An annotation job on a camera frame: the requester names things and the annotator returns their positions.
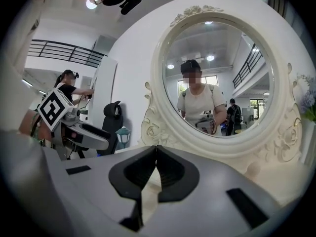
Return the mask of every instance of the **window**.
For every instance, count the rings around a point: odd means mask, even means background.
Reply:
[[[257,120],[261,114],[263,113],[263,110],[265,108],[264,106],[264,100],[263,99],[251,99],[250,100],[250,107],[254,110],[254,119]]]
[[[202,77],[202,83],[212,84],[218,86],[218,80],[217,76],[211,76],[211,77]],[[182,94],[183,91],[185,91],[189,85],[185,83],[184,80],[178,81],[178,97]]]

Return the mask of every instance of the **balcony railing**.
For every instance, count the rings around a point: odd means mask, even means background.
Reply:
[[[262,53],[260,52],[260,50],[258,49],[256,44],[254,44],[252,46],[252,49],[251,49],[244,65],[242,66],[241,70],[239,71],[239,73],[237,74],[235,79],[233,80],[233,84],[234,84],[235,88],[237,88],[238,85],[241,84],[242,81],[244,81],[246,76],[249,73],[251,73],[251,71],[257,65],[257,63],[261,57],[262,57]]]
[[[99,66],[103,56],[106,56],[80,46],[39,39],[32,40],[28,55],[76,62],[95,68]]]

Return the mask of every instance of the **person in black shirt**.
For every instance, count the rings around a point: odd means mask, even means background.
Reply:
[[[235,130],[241,129],[241,110],[240,107],[236,104],[235,99],[232,98],[229,101],[229,104],[231,105],[228,109],[227,109],[227,120],[228,120],[228,127],[227,127],[227,136],[230,136],[232,134],[232,131],[234,130],[235,134]],[[235,111],[239,111],[239,115],[240,115],[240,120],[239,122],[233,122],[232,121],[232,116],[235,114]]]
[[[63,92],[73,105],[77,105],[81,98],[73,100],[72,95],[87,96],[94,93],[94,89],[78,89],[74,87],[76,78],[79,78],[78,73],[67,69],[57,78],[54,85],[54,88],[57,88]]]

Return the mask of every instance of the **backpack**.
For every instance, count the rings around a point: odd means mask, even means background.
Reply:
[[[209,84],[208,87],[209,87],[210,91],[212,92],[212,96],[213,96],[214,85]],[[186,94],[187,94],[186,91],[187,91],[187,90],[185,90],[185,91],[182,92],[182,96],[183,96],[183,97],[186,96]]]
[[[232,105],[232,109],[234,110],[234,114],[232,115],[232,122],[234,123],[241,123],[241,113],[240,113],[240,107],[236,105],[236,109]]]

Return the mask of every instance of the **black office chair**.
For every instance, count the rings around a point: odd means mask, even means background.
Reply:
[[[112,155],[115,152],[115,149],[118,144],[118,136],[115,133],[117,130],[123,127],[123,116],[122,109],[119,105],[120,101],[115,103],[108,104],[104,107],[104,121],[102,125],[102,129],[111,134],[111,138],[109,140],[109,147],[106,150],[97,150],[98,155],[107,156]]]

